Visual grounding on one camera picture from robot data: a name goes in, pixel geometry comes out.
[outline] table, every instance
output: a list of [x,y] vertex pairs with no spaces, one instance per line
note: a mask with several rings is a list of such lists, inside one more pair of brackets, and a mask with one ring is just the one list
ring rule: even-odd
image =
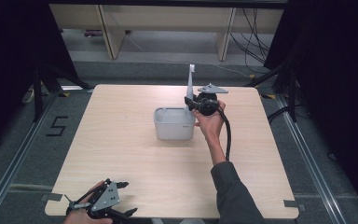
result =
[[[258,92],[226,87],[218,98],[227,104],[231,161],[264,218],[296,218],[282,161]],[[158,140],[157,107],[185,106],[184,86],[99,85],[77,129],[53,193],[77,200],[96,182],[111,178],[130,184],[119,190],[126,211],[135,217],[218,218],[212,161],[202,132],[191,140]],[[222,147],[227,133],[221,132]],[[46,213],[63,216],[68,202],[49,201]]]

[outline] sleeve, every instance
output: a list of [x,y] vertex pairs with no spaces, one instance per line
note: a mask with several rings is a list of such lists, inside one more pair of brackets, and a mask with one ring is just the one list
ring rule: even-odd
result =
[[216,164],[211,174],[217,190],[219,224],[264,223],[255,201],[230,161]]

